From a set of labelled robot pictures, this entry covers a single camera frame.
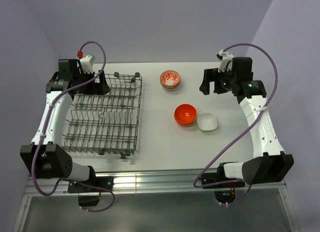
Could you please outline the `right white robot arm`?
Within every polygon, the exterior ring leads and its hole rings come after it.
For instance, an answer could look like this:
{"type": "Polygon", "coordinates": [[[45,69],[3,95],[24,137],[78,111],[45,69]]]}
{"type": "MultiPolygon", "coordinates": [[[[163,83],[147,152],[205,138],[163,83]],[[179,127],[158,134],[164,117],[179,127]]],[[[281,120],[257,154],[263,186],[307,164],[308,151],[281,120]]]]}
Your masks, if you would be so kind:
{"type": "Polygon", "coordinates": [[[262,81],[253,79],[252,63],[249,57],[235,57],[222,61],[219,68],[204,70],[199,88],[204,95],[210,93],[210,83],[214,82],[214,93],[231,91],[236,96],[248,123],[248,129],[236,140],[247,133],[251,135],[253,158],[221,163],[211,178],[206,177],[207,171],[202,171],[197,177],[201,180],[200,188],[280,182],[294,164],[293,156],[285,153],[276,135],[268,111],[271,96],[267,96],[262,81]]]}

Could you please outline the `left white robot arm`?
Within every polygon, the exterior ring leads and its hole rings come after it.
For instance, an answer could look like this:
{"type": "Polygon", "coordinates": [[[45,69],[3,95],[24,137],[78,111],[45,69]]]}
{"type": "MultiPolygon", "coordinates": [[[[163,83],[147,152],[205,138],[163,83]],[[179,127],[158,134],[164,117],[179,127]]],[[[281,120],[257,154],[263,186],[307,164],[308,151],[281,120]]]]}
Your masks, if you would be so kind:
{"type": "Polygon", "coordinates": [[[68,91],[95,76],[94,61],[93,55],[79,60],[58,61],[58,71],[46,85],[45,109],[38,130],[30,145],[23,145],[20,149],[20,156],[32,177],[79,181],[80,187],[85,191],[93,191],[97,187],[94,169],[73,162],[62,148],[63,127],[75,95],[105,95],[110,91],[104,74],[100,74],[98,82],[68,91]]]}

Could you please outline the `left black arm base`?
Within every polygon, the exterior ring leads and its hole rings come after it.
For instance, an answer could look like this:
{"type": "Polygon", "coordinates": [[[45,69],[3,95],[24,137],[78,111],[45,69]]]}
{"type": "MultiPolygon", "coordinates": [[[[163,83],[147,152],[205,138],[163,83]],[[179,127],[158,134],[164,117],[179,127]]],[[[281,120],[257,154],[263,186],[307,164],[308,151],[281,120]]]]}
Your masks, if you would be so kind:
{"type": "Polygon", "coordinates": [[[113,193],[114,177],[103,176],[96,177],[93,181],[69,182],[67,192],[77,194],[78,205],[81,208],[94,210],[100,200],[103,192],[113,193]]]}

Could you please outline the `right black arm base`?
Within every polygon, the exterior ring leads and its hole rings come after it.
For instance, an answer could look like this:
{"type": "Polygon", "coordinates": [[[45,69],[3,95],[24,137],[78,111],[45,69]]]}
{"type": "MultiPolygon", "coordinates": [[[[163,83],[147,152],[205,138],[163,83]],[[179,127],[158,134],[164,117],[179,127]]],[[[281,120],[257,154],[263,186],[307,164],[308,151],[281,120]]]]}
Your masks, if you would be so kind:
{"type": "Polygon", "coordinates": [[[236,188],[243,188],[246,184],[243,181],[236,181],[234,178],[226,178],[223,172],[205,173],[201,176],[201,185],[216,183],[216,185],[204,187],[204,189],[213,189],[214,196],[218,202],[232,203],[236,200],[236,188]]]}

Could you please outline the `orange floral pattern bowl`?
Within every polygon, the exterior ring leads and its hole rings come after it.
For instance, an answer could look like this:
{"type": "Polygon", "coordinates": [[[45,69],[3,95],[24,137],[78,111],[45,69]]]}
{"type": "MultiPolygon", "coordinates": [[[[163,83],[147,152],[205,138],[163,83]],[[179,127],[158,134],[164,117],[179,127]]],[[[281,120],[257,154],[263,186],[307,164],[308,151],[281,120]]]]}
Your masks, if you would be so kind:
{"type": "Polygon", "coordinates": [[[160,75],[160,84],[168,89],[177,87],[181,82],[181,76],[174,70],[166,70],[160,75]]]}

